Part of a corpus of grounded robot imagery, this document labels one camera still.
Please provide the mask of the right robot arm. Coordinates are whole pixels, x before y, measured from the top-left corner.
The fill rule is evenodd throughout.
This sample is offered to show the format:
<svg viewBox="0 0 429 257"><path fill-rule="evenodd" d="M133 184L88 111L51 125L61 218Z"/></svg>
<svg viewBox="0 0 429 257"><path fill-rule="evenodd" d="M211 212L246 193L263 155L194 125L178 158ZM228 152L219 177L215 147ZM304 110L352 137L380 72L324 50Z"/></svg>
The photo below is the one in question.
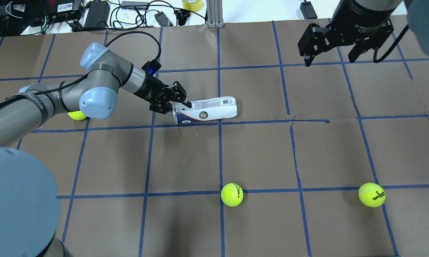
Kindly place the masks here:
<svg viewBox="0 0 429 257"><path fill-rule="evenodd" d="M353 46L348 54L350 63L370 49L374 50L373 62L380 63L409 30L415 34L421 51L429 57L429 0L404 1L407 25L384 55L378 57L378 50L394 31L390 18L400 3L400 0L339 1L327 26L311 23L299 39L299 54L305 65L309 67L323 52L350 45Z"/></svg>

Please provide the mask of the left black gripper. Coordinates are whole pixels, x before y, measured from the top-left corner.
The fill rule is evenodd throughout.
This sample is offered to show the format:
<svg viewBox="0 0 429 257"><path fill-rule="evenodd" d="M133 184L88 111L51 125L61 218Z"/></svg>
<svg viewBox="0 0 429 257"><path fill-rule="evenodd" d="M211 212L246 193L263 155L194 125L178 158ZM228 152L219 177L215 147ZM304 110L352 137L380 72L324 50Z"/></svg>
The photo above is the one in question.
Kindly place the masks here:
<svg viewBox="0 0 429 257"><path fill-rule="evenodd" d="M169 87L158 79L148 79L134 92L134 95L147 101L150 111L163 115L173 111L170 101L178 102L190 109L193 107L187 100L186 90L179 81L174 81Z"/></svg>

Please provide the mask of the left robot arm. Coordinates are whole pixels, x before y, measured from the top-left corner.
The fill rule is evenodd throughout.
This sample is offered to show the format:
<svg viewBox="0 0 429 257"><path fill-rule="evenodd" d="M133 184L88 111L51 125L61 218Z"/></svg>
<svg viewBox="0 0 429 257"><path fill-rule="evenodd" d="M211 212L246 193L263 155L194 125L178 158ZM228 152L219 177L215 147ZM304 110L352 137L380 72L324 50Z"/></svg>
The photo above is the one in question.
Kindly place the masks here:
<svg viewBox="0 0 429 257"><path fill-rule="evenodd" d="M161 114L172 112L173 102L192 107L178 81L168 86L154 77L159 69L155 60L136 68L94 42L80 65L86 74L75 81L32 84L0 103L0 257L70 255L56 237L61 202L52 173L39 159L10 145L58 114L81 111L90 118L110 117L119 89Z"/></svg>

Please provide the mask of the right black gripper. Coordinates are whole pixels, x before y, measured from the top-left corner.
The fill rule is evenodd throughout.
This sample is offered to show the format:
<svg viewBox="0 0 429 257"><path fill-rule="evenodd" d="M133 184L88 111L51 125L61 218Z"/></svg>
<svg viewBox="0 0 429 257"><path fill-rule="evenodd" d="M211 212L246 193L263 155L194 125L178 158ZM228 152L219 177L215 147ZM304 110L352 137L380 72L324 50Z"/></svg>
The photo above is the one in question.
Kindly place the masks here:
<svg viewBox="0 0 429 257"><path fill-rule="evenodd" d="M350 63L356 62L369 49L379 49L394 31L388 18L379 25L360 25L350 20L331 19L326 27L309 24L298 42L299 54L309 67L316 56L336 46L354 45L348 53Z"/></svg>

